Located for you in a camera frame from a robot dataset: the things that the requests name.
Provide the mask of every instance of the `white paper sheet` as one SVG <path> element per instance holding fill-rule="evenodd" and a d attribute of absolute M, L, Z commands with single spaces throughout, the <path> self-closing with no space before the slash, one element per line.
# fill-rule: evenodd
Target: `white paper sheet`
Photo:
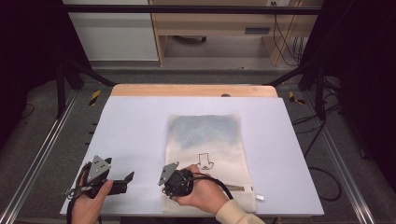
<path fill-rule="evenodd" d="M 168 117 L 233 113 L 241 117 L 247 168 L 256 193 L 265 198 L 257 201 L 257 214 L 323 215 L 282 99 L 131 96 L 109 97 L 82 162 L 91 161 L 94 155 L 113 158 L 108 176 L 113 179 L 123 179 L 135 171 L 127 193 L 108 196 L 102 214 L 167 216 L 162 212 L 162 195 L 157 183 L 164 166 Z M 67 203 L 66 200 L 61 214 L 66 213 Z"/>

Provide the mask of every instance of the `sleeve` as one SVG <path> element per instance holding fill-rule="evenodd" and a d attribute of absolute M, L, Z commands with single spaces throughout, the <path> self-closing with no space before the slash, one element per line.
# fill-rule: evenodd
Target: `sleeve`
<path fill-rule="evenodd" d="M 239 206 L 236 200 L 230 200 L 225 203 L 218 213 L 216 220 L 221 224 L 263 224 L 264 222 L 258 217 L 246 213 Z"/>

